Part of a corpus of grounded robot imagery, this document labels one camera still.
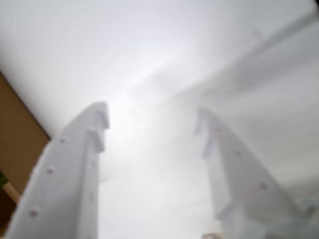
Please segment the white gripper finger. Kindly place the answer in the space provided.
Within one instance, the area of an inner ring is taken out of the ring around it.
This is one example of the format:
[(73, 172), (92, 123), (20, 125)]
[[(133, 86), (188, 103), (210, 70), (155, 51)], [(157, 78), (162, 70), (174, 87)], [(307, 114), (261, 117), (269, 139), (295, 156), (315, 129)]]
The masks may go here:
[(223, 239), (299, 239), (293, 203), (256, 154), (213, 111), (198, 109), (213, 201)]
[(95, 239), (99, 156), (108, 107), (95, 102), (51, 139), (11, 218), (7, 239)]

